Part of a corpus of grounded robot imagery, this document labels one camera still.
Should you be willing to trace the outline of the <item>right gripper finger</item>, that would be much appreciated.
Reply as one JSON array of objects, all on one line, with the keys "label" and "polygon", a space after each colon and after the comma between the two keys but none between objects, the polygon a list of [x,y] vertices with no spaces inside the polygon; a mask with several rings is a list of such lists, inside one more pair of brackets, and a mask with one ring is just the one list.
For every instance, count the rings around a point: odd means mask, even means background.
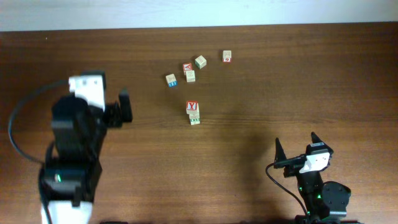
[{"label": "right gripper finger", "polygon": [[287,158],[286,158],[284,149],[283,149],[283,147],[282,147],[282,145],[280,143],[280,140],[279,140],[279,138],[276,138],[275,139],[275,159],[274,159],[274,163],[276,164],[278,162],[285,161],[286,159]]},{"label": "right gripper finger", "polygon": [[315,132],[311,132],[311,139],[313,145],[324,145],[324,142],[315,134]]}]

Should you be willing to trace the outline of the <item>block with blue T side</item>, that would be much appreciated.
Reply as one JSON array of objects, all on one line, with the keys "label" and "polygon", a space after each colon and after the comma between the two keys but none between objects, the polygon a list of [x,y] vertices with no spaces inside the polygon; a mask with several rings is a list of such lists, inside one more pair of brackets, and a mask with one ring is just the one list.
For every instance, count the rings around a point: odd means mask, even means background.
[{"label": "block with blue T side", "polygon": [[187,101],[186,103],[187,114],[197,114],[199,112],[197,101]]}]

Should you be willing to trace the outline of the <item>blue 5 block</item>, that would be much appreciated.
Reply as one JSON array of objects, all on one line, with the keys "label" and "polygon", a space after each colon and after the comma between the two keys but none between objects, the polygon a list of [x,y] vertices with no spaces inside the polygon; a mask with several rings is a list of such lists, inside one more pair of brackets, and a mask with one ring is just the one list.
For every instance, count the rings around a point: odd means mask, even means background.
[{"label": "blue 5 block", "polygon": [[191,125],[200,124],[200,118],[190,119],[190,124]]}]

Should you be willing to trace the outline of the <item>block with animal drawing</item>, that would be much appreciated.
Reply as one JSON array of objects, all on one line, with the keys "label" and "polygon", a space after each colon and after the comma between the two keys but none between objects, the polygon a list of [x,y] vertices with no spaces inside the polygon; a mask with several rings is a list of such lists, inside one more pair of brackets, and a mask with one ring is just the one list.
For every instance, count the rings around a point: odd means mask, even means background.
[{"label": "block with animal drawing", "polygon": [[200,115],[199,114],[190,114],[189,119],[199,119]]}]

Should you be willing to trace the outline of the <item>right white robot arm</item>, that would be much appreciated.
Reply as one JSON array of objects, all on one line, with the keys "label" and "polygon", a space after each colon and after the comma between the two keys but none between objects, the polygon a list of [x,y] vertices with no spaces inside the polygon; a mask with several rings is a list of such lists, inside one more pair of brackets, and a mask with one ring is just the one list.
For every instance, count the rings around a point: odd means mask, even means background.
[{"label": "right white robot arm", "polygon": [[296,215],[294,223],[341,223],[347,215],[346,207],[351,189],[334,181],[323,181],[321,172],[330,166],[334,150],[314,132],[312,143],[305,153],[288,159],[279,141],[275,140],[275,169],[283,169],[284,177],[295,177],[304,215]]}]

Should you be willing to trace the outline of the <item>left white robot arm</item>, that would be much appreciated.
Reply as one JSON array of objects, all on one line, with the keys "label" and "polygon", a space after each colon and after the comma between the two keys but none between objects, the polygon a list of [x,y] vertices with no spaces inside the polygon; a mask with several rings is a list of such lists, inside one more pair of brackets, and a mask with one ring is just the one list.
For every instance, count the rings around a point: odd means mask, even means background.
[{"label": "left white robot arm", "polygon": [[100,154],[109,128],[132,122],[129,93],[104,110],[90,106],[74,94],[52,107],[55,140],[39,172],[42,223],[88,223],[102,167]]}]

